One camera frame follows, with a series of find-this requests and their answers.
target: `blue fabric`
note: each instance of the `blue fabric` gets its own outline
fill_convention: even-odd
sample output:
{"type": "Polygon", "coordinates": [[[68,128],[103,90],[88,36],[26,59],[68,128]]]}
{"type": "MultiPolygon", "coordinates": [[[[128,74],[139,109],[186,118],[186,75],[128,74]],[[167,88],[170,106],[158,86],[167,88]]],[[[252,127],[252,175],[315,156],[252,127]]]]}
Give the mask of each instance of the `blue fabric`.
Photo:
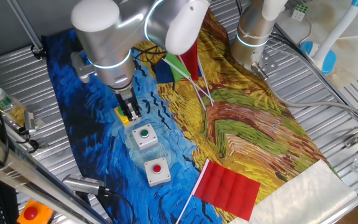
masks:
{"type": "MultiPolygon", "coordinates": [[[[171,68],[169,64],[160,60],[154,66],[155,78],[157,79],[157,83],[173,83],[175,80],[173,79],[173,75],[171,72],[171,68]]],[[[202,77],[200,66],[198,66],[198,77],[202,77]]]]}
{"type": "MultiPolygon", "coordinates": [[[[107,188],[127,198],[135,208],[136,223],[175,223],[200,174],[191,157],[197,146],[177,127],[167,108],[168,102],[159,97],[148,68],[135,62],[134,90],[142,114],[142,121],[136,127],[150,123],[159,144],[141,154],[131,136],[136,127],[124,130],[114,112],[118,104],[110,89],[94,76],[87,84],[76,76],[70,54],[82,48],[75,32],[44,37],[44,44],[50,80],[81,174],[102,180],[107,188]],[[172,180],[163,187],[151,189],[144,162],[158,157],[167,158],[172,180]]],[[[131,210],[124,202],[107,203],[107,213],[114,223],[130,223],[131,210]]],[[[216,215],[212,205],[195,197],[181,220],[182,223],[222,223],[222,217],[216,215]]]]}

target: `yellow block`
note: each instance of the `yellow block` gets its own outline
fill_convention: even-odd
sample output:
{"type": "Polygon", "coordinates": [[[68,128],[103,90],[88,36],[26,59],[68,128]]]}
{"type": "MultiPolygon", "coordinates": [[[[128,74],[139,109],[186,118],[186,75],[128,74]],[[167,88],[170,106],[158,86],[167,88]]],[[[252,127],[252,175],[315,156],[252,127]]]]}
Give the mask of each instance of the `yellow block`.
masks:
{"type": "Polygon", "coordinates": [[[115,110],[115,112],[116,112],[118,118],[121,120],[121,122],[122,122],[122,124],[123,124],[124,126],[127,126],[128,124],[131,123],[131,122],[128,120],[128,117],[127,117],[127,116],[119,114],[119,112],[118,112],[118,107],[116,107],[114,110],[115,110]]]}
{"type": "Polygon", "coordinates": [[[53,209],[39,202],[29,200],[17,222],[21,224],[47,224],[53,214],[53,209]]]}

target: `painted fabric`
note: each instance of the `painted fabric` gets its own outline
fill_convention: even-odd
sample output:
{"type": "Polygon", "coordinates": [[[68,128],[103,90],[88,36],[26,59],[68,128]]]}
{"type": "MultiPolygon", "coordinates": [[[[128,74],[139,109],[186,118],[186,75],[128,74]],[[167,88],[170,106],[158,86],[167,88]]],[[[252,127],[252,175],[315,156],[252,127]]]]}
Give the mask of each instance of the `painted fabric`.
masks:
{"type": "MultiPolygon", "coordinates": [[[[70,54],[82,48],[75,32],[44,37],[44,44],[48,72],[81,174],[102,180],[127,198],[134,205],[137,223],[175,223],[206,158],[260,182],[256,203],[318,159],[326,161],[285,105],[231,57],[227,33],[210,11],[197,47],[214,105],[204,97],[204,111],[189,82],[157,85],[151,63],[162,55],[148,60],[148,55],[142,55],[135,61],[134,75],[142,121],[127,130],[115,115],[118,104],[110,89],[96,77],[84,84],[76,76],[70,54]],[[141,154],[131,132],[147,123],[154,127],[159,144],[141,154]],[[143,164],[159,157],[167,158],[172,180],[151,189],[143,164]]],[[[143,42],[137,47],[151,46],[143,42]]],[[[206,88],[202,78],[197,84],[206,88]]],[[[132,220],[124,202],[103,204],[114,223],[132,220]]],[[[227,223],[234,218],[193,197],[181,222],[227,223]]]]}

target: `red button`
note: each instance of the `red button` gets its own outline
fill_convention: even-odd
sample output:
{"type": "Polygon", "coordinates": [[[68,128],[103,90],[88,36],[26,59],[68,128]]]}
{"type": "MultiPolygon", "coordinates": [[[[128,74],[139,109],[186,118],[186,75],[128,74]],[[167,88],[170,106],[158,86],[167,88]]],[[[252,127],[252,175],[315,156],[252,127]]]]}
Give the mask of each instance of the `red button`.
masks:
{"type": "Polygon", "coordinates": [[[38,210],[34,207],[28,207],[25,211],[24,211],[24,218],[26,220],[33,220],[37,217],[38,215],[38,210]]]}
{"type": "Polygon", "coordinates": [[[161,167],[159,165],[155,165],[153,167],[153,171],[156,173],[156,174],[159,174],[161,172],[161,167]]]}

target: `white cloth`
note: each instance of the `white cloth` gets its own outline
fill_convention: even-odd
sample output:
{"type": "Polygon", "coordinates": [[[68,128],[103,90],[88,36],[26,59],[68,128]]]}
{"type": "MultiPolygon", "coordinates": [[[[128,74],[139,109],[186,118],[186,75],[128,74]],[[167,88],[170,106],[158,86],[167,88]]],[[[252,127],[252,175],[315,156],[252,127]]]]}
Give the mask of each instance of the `white cloth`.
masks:
{"type": "Polygon", "coordinates": [[[321,223],[356,195],[320,160],[258,203],[249,222],[229,224],[321,223]]]}

